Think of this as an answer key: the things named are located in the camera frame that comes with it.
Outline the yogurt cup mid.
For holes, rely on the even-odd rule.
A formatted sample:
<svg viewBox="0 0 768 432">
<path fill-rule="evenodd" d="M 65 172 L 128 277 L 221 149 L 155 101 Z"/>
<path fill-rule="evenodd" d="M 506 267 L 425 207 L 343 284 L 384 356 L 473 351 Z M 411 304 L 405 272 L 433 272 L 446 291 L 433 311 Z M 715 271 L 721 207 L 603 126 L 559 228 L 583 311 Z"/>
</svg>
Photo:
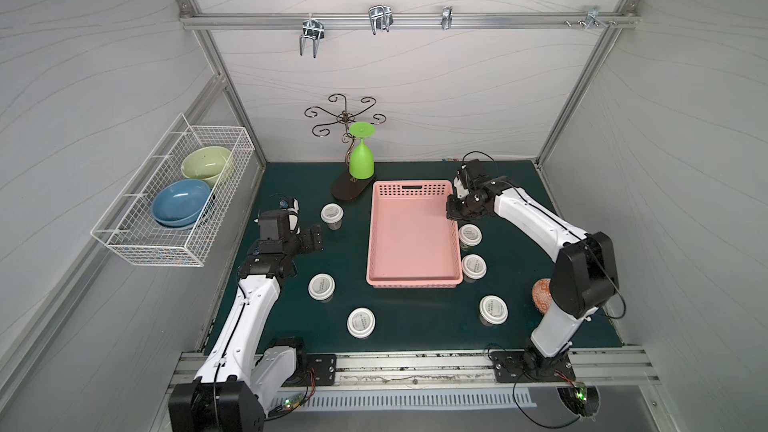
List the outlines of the yogurt cup mid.
<svg viewBox="0 0 768 432">
<path fill-rule="evenodd" d="M 464 280 L 472 283 L 484 278 L 488 267 L 486 261 L 477 254 L 469 254 L 461 261 Z"/>
<path fill-rule="evenodd" d="M 308 284 L 310 297 L 321 303 L 329 302 L 333 298 L 335 289 L 335 279 L 327 273 L 316 274 Z"/>
</svg>

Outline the pink plastic basket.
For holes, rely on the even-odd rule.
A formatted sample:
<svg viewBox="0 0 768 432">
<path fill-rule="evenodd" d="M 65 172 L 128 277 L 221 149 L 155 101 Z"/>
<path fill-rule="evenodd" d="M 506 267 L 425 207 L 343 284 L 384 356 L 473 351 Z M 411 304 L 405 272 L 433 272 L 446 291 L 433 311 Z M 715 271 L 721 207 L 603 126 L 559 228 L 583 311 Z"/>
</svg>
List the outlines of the pink plastic basket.
<svg viewBox="0 0 768 432">
<path fill-rule="evenodd" d="M 372 192 L 366 281 L 374 288 L 454 288 L 463 280 L 457 222 L 447 218 L 447 180 L 377 181 Z"/>
</svg>

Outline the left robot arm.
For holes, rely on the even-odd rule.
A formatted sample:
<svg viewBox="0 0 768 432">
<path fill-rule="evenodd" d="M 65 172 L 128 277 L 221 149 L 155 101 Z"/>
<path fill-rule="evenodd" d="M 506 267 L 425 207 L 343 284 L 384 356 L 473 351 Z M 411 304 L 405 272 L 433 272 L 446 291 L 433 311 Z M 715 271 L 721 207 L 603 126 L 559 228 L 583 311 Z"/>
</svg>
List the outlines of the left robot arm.
<svg viewBox="0 0 768 432">
<path fill-rule="evenodd" d="M 301 227 L 295 204 L 261 213 L 258 226 L 215 345 L 194 379 L 170 395 L 174 431 L 263 430 L 277 391 L 306 364 L 297 338 L 277 340 L 260 358 L 256 351 L 285 281 L 296 275 L 295 257 L 323 248 L 321 228 Z"/>
</svg>

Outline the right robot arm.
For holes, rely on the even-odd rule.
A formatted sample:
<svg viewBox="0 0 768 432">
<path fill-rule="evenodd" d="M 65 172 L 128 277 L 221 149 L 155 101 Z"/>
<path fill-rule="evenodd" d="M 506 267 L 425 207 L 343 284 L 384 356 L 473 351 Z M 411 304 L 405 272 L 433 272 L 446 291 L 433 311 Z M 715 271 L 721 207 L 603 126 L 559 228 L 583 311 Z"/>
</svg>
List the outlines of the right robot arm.
<svg viewBox="0 0 768 432">
<path fill-rule="evenodd" d="M 553 372 L 566 361 L 571 339 L 583 322 L 620 294 L 611 238 L 558 217 L 508 177 L 491 177 L 477 159 L 461 164 L 454 189 L 446 203 L 449 219 L 505 219 L 552 259 L 552 304 L 531 333 L 521 368 L 531 375 Z"/>
</svg>

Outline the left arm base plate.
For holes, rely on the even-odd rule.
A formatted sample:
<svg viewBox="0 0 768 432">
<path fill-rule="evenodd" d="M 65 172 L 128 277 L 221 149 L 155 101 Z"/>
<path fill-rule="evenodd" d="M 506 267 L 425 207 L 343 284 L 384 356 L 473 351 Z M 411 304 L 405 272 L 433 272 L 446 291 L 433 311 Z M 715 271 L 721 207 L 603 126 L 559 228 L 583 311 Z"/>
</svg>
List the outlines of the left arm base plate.
<svg viewBox="0 0 768 432">
<path fill-rule="evenodd" d="M 283 383 L 284 387 L 332 386 L 335 384 L 336 354 L 299 355 L 296 370 Z"/>
</svg>

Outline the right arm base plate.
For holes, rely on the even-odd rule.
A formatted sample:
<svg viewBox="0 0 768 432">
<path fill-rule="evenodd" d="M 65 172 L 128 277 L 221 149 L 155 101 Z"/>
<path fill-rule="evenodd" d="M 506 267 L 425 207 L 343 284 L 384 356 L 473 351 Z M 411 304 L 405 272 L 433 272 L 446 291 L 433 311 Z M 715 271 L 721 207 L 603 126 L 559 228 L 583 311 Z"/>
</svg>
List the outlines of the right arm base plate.
<svg viewBox="0 0 768 432">
<path fill-rule="evenodd" d="M 576 381 L 566 354 L 552 358 L 536 350 L 492 350 L 487 353 L 497 383 L 570 383 Z"/>
</svg>

